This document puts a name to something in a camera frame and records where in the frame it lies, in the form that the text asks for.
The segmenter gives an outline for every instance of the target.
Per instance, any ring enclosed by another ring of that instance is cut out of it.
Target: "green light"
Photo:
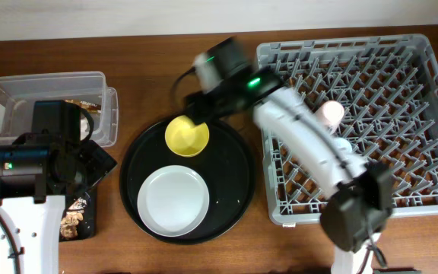
[[[255,87],[256,85],[258,85],[259,82],[260,82],[260,79],[259,79],[259,78],[254,78],[253,80],[251,80],[251,81],[248,83],[248,87],[249,87],[249,88],[253,88],[253,87]]]

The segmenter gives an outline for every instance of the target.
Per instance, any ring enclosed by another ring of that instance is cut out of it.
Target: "black tray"
[[[165,143],[165,129],[172,118],[146,129],[129,147],[119,179],[121,200],[131,218],[149,235],[167,243],[199,244],[222,235],[243,216],[255,191],[255,162],[241,136],[219,120],[208,123],[209,143],[199,155],[175,155]],[[144,180],[169,165],[195,170],[207,184],[210,196],[202,223],[179,237],[160,236],[148,229],[136,203]]]

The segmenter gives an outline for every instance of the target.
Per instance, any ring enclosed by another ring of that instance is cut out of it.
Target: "yellow bowl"
[[[168,124],[165,142],[173,153],[193,157],[201,153],[209,142],[209,128],[205,123],[196,126],[185,115],[178,116]]]

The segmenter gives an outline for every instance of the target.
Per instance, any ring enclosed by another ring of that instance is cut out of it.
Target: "table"
[[[438,60],[438,26],[371,27],[237,33],[253,57],[258,44],[285,40],[422,33]],[[198,53],[233,34],[104,37],[0,42],[0,76],[101,71],[119,95],[118,142],[107,151],[119,162],[98,186],[97,234],[60,244],[59,273],[108,272],[286,272],[328,268],[333,244],[319,225],[282,228],[268,218],[262,178],[261,136],[245,116],[234,117],[258,159],[256,193],[243,219],[223,236],[204,244],[165,244],[145,234],[127,215],[119,195],[120,163],[146,127],[176,111],[169,96],[173,81]],[[187,78],[179,96],[197,91]],[[392,219],[379,246],[390,267],[438,273],[438,216]]]

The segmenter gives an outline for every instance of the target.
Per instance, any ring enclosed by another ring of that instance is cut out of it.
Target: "white wall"
[[[438,0],[0,0],[0,40],[438,24]]]

